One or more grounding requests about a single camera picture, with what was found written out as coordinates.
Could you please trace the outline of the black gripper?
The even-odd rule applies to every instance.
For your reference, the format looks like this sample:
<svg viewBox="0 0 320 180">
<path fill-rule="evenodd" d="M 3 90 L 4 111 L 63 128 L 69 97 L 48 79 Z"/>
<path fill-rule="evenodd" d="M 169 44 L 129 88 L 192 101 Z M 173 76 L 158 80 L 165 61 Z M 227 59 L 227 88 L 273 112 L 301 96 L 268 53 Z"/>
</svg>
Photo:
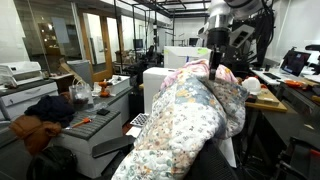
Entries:
<svg viewBox="0 0 320 180">
<path fill-rule="evenodd" d="M 211 50 L 209 80 L 215 80 L 216 67 L 220 64 L 223 54 L 229 45 L 229 39 L 229 30 L 226 28 L 209 30 L 207 39 L 207 48 Z"/>
</svg>

